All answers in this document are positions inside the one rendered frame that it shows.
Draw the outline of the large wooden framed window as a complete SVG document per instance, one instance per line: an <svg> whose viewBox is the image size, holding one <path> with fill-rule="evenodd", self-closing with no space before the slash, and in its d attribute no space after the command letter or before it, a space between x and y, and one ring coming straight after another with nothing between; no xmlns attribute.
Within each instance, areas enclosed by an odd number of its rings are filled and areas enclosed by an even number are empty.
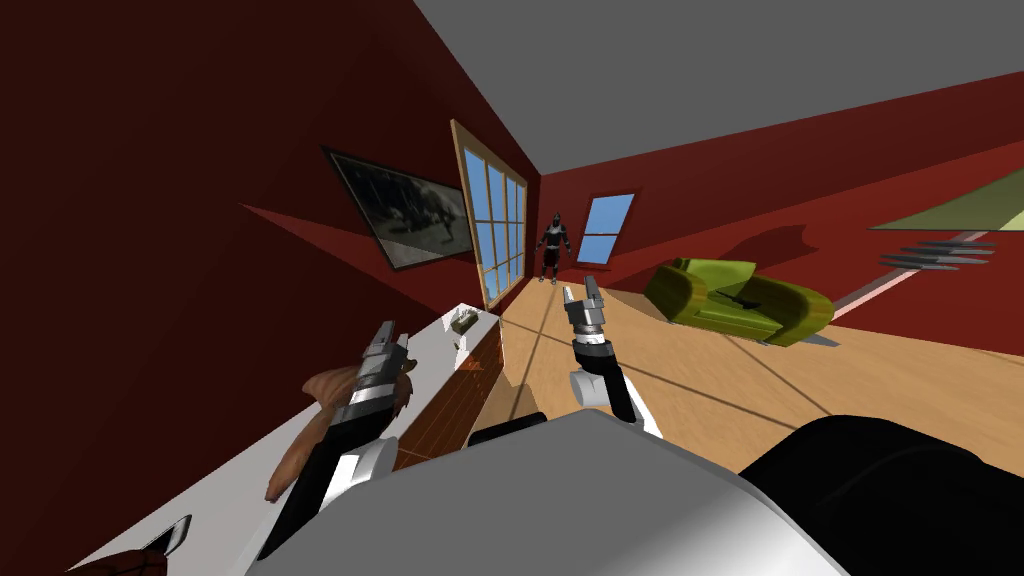
<svg viewBox="0 0 1024 576"><path fill-rule="evenodd" d="M450 121L474 257L486 311L524 281L527 181L458 121Z"/></svg>

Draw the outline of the small red framed window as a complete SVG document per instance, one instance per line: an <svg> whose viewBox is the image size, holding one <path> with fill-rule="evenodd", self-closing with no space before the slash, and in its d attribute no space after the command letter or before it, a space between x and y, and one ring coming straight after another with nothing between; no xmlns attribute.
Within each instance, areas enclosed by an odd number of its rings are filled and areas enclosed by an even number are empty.
<svg viewBox="0 0 1024 576"><path fill-rule="evenodd" d="M581 268L607 269L638 189L597 193L590 199L574 262Z"/></svg>

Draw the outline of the green sofa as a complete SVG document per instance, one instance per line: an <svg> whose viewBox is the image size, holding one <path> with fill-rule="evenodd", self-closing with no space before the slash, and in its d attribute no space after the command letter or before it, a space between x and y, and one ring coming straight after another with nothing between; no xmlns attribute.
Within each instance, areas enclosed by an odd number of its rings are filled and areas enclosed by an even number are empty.
<svg viewBox="0 0 1024 576"><path fill-rule="evenodd" d="M643 294L673 324L779 347L833 321L827 297L755 269L749 261L677 258L655 271Z"/></svg>

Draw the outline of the dark brown round object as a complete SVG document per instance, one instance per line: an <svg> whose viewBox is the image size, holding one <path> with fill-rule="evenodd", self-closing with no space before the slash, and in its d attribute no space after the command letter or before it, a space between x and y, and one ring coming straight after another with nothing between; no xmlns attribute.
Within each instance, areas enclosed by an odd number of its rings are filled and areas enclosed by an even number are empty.
<svg viewBox="0 0 1024 576"><path fill-rule="evenodd" d="M68 570L61 576L167 576L168 558L153 549L105 556Z"/></svg>

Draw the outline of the black and silver utensil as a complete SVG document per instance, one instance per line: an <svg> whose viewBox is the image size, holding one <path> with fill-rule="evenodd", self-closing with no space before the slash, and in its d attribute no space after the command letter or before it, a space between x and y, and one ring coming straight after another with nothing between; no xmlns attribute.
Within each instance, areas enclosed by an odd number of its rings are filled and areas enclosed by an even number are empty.
<svg viewBox="0 0 1024 576"><path fill-rule="evenodd" d="M171 556L187 539L191 521L191 515L181 517L156 538L146 543L142 547L142 550L160 553L165 557Z"/></svg>

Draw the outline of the black armour statue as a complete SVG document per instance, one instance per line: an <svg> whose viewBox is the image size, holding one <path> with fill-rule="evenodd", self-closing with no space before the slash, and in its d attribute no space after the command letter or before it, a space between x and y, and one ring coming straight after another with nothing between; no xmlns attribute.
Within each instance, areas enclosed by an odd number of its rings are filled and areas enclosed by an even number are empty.
<svg viewBox="0 0 1024 576"><path fill-rule="evenodd" d="M544 231L535 248L537 252L543 251L539 281L543 281L550 270L551 283L557 283L562 247L565 247L567 253L571 252L567 229L562 223L561 214L555 212L551 224Z"/></svg>

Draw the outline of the dark framed wall picture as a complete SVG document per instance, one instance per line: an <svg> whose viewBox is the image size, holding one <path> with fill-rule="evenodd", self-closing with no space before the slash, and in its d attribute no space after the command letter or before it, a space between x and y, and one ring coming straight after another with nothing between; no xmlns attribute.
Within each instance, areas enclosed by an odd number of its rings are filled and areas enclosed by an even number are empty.
<svg viewBox="0 0 1024 576"><path fill-rule="evenodd" d="M392 269L414 268L473 251L462 190L328 147L323 152Z"/></svg>

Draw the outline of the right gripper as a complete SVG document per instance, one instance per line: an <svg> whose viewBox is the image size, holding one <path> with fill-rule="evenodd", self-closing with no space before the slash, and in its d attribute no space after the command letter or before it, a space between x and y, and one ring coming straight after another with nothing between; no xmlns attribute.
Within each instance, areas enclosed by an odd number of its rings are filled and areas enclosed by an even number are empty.
<svg viewBox="0 0 1024 576"><path fill-rule="evenodd" d="M578 337L603 337L605 318L604 300L593 275L584 278L586 299L577 300L569 286L563 287L564 310L568 310L568 320Z"/></svg>

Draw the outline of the brown bread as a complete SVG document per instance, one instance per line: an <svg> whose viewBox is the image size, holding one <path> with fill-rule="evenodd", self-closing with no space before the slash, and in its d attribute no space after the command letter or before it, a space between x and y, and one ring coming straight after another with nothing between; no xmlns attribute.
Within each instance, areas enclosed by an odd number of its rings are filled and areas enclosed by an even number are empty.
<svg viewBox="0 0 1024 576"><path fill-rule="evenodd" d="M296 436L271 475L264 499L275 502L299 476L312 449L321 442L337 408L346 405L357 383L358 366L321 372L309 378L302 392L319 405L319 413Z"/></svg>

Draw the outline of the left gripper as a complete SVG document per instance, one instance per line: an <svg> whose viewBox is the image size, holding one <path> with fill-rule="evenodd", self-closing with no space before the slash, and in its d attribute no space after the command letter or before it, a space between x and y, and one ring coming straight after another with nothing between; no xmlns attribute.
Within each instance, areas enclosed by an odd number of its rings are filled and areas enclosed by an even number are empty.
<svg viewBox="0 0 1024 576"><path fill-rule="evenodd" d="M394 321L384 321L362 355L355 395L392 395L408 357L409 335L394 342Z"/></svg>

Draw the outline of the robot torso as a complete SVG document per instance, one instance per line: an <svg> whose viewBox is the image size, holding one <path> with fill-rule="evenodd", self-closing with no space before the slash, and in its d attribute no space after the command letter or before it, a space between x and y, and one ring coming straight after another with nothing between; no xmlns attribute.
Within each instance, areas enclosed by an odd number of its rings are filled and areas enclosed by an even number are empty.
<svg viewBox="0 0 1024 576"><path fill-rule="evenodd" d="M597 411L341 494L252 576L848 576L767 496Z"/></svg>

